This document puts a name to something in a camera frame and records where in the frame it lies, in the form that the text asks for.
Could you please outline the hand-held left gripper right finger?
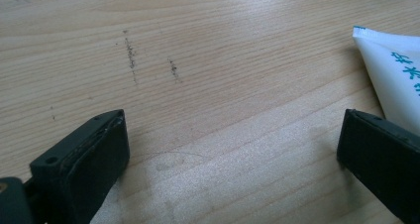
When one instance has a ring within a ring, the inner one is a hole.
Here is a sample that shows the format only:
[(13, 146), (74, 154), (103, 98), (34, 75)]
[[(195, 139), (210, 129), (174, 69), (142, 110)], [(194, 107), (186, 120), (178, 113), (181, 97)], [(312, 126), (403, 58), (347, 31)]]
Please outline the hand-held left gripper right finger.
[(420, 224), (420, 136), (348, 109), (338, 161), (405, 224)]

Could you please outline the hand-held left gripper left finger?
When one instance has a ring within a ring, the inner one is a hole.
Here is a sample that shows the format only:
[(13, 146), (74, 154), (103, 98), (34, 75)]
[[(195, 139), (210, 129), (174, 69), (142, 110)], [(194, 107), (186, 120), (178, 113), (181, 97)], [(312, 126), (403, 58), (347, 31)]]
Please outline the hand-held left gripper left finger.
[(122, 109), (97, 115), (30, 163), (36, 220), (89, 224), (130, 158)]

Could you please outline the white tube with teal print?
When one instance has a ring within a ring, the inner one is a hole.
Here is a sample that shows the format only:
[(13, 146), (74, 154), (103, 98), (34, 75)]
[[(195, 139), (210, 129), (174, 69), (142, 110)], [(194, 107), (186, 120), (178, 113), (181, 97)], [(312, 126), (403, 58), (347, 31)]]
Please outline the white tube with teal print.
[(420, 136), (420, 37), (354, 26), (353, 39), (385, 118)]

